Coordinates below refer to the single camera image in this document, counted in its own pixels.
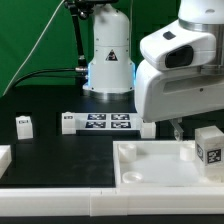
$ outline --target green wall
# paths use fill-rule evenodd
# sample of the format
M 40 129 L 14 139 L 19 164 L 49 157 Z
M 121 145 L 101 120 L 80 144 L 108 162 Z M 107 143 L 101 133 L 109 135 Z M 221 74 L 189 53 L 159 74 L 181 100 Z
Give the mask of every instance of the green wall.
M 0 1 L 0 95 L 23 63 L 61 0 Z M 142 60 L 140 40 L 177 18 L 180 0 L 133 0 L 132 60 Z M 131 0 L 120 0 L 114 7 L 130 18 Z M 93 57 L 92 23 L 81 21 L 85 55 Z M 45 68 L 76 66 L 77 52 L 69 12 L 62 6 L 36 51 L 19 76 Z M 74 84 L 67 79 L 32 79 L 23 84 Z

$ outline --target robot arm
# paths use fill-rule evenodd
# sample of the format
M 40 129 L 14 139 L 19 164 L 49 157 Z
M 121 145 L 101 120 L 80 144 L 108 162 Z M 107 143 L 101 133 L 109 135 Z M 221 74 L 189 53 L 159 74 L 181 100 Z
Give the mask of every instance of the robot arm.
M 182 0 L 179 20 L 145 37 L 135 105 L 146 122 L 224 108 L 223 0 Z

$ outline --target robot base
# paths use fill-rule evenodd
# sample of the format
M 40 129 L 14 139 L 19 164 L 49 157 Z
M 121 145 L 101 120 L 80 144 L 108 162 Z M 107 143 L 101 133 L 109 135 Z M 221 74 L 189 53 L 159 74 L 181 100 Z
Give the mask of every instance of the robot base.
M 105 101 L 128 100 L 134 97 L 134 90 L 130 90 L 127 92 L 117 92 L 117 93 L 96 92 L 95 90 L 89 89 L 88 86 L 84 85 L 83 95 Z

